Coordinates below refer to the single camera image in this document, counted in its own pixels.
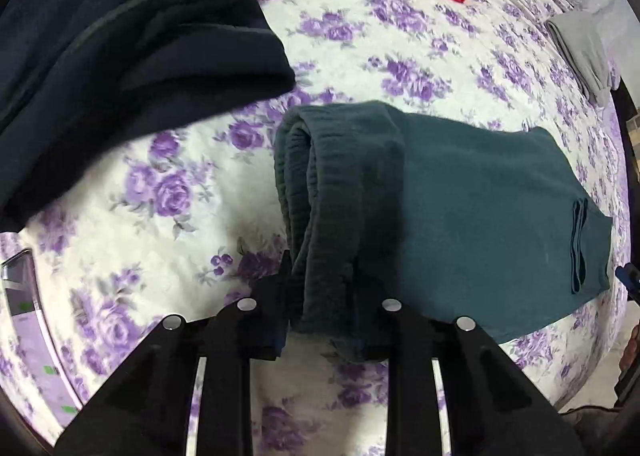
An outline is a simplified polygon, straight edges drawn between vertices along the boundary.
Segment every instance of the green tape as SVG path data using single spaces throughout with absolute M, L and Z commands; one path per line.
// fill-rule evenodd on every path
M 33 307 L 33 302 L 30 301 L 21 302 L 19 308 L 22 312 L 33 311 L 35 309 Z

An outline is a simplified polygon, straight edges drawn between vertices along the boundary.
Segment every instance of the floral bedsheet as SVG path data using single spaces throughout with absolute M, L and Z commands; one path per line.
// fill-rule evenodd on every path
M 283 113 L 370 99 L 489 129 L 545 127 L 613 217 L 611 290 L 503 346 L 553 404 L 567 401 L 615 338 L 625 292 L 612 269 L 630 255 L 612 102 L 588 105 L 542 25 L 572 7 L 565 0 L 260 2 L 297 73 L 295 90 L 119 147 L 19 235 L 0 235 L 1 259 L 34 249 L 44 313 L 78 404 L 160 317 L 213 315 L 246 296 L 250 280 L 276 270 L 286 242 L 272 146 Z M 53 442 L 63 426 L 22 363 L 4 295 L 0 332 L 0 386 Z M 280 360 L 254 363 L 253 379 L 258 452 L 382 454 L 385 364 L 345 364 L 326 339 L 292 335 Z M 444 411 L 446 397 L 440 403 Z M 192 432 L 197 410 L 196 393 Z

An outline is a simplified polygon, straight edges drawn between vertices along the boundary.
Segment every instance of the folded gray clothing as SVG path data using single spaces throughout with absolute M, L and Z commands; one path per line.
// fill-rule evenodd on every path
M 607 105 L 611 89 L 609 63 L 589 13 L 570 11 L 545 22 L 559 53 L 572 69 L 580 90 L 593 105 Z

